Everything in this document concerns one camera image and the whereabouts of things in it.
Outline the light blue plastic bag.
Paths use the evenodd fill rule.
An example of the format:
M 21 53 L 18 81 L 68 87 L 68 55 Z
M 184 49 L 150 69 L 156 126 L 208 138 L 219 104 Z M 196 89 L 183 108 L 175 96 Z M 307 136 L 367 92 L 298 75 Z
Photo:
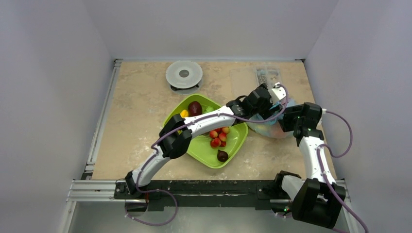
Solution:
M 289 102 L 287 104 L 287 107 L 291 107 L 291 106 L 295 106 L 297 105 L 296 101 L 292 98 L 289 98 Z M 280 124 L 279 124 L 279 120 L 281 120 L 284 116 L 284 113 L 281 114 L 280 116 L 278 116 L 276 119 L 272 120 L 272 121 L 268 121 L 265 123 L 261 123 L 261 124 L 257 124 L 257 123 L 251 123 L 251 122 L 247 122 L 247 126 L 252 129 L 253 131 L 255 131 L 256 133 L 265 136 L 265 137 L 269 137 L 269 138 L 273 138 L 272 137 L 272 130 L 273 128 L 281 128 Z M 259 115 L 256 114 L 254 116 L 252 116 L 250 118 L 250 120 L 255 120 L 255 121 L 262 121 L 263 118 Z M 290 137 L 292 136 L 292 131 L 287 132 L 288 136 Z

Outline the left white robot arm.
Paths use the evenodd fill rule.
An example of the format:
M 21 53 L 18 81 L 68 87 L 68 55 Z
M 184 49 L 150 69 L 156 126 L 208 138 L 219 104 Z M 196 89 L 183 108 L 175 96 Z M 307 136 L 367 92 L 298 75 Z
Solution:
M 174 115 L 159 133 L 159 138 L 151 145 L 152 153 L 135 170 L 127 173 L 124 178 L 126 193 L 134 199 L 143 196 L 153 176 L 171 159 L 177 159 L 185 154 L 190 142 L 213 129 L 230 127 L 245 122 L 252 123 L 252 116 L 260 114 L 260 123 L 273 120 L 276 104 L 287 98 L 288 92 L 280 83 L 269 88 L 262 84 L 247 96 L 235 100 L 212 112 L 193 117 Z

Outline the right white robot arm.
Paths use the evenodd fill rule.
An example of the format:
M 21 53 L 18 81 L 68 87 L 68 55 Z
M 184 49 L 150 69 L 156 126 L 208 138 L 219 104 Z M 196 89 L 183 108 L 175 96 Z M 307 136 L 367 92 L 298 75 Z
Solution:
M 323 132 L 318 125 L 323 115 L 322 108 L 305 102 L 287 107 L 279 120 L 281 129 L 292 132 L 304 158 L 306 179 L 299 175 L 281 171 L 276 175 L 273 192 L 292 200 L 291 213 L 295 220 L 332 229 L 338 220 L 345 189 L 336 184 L 327 166 Z

